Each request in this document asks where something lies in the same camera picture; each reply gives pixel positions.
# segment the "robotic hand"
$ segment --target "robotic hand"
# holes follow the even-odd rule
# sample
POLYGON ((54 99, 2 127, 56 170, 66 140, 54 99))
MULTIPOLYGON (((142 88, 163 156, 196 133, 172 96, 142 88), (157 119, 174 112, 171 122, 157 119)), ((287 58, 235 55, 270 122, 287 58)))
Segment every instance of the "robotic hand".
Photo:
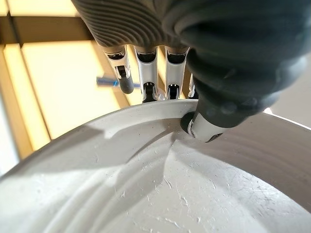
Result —
POLYGON ((190 96, 199 100, 181 126, 204 142, 271 106, 299 77, 311 49, 310 0, 72 2, 124 93, 133 91, 127 44, 135 46, 143 102, 156 100, 157 46, 166 46, 169 99, 181 93, 187 60, 190 96))

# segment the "textured white surface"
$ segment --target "textured white surface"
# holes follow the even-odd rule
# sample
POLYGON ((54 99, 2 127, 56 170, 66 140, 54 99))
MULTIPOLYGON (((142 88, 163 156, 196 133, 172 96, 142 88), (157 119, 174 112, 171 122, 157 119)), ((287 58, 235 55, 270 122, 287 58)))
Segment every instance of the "textured white surface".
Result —
POLYGON ((196 103, 138 105, 54 140, 0 181, 0 232, 309 233, 310 130, 261 114, 201 143, 179 126, 196 103))

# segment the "ribbed rubber cover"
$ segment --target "ribbed rubber cover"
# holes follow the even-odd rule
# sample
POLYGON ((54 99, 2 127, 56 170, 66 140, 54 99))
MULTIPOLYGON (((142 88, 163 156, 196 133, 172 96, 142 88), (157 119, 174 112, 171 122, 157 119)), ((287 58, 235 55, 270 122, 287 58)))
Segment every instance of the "ribbed rubber cover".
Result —
POLYGON ((147 0, 72 0, 95 40, 103 47, 132 44, 140 47, 181 47, 161 28, 147 0))

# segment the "blue object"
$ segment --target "blue object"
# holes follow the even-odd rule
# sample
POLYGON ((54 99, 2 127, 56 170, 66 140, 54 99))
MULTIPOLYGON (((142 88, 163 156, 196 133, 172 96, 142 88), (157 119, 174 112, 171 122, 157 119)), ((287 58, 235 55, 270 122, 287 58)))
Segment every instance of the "blue object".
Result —
MULTIPOLYGON (((117 80, 112 80, 104 77, 96 77, 97 86, 119 86, 119 82, 117 80)), ((134 83, 135 88, 140 88, 139 83, 134 83)))

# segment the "white bowl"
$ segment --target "white bowl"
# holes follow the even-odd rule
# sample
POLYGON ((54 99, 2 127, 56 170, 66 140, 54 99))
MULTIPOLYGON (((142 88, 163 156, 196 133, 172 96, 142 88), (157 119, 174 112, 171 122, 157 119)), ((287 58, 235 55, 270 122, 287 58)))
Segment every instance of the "white bowl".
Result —
POLYGON ((311 131, 266 114, 201 143, 197 101, 93 120, 0 181, 3 233, 310 233, 311 131))

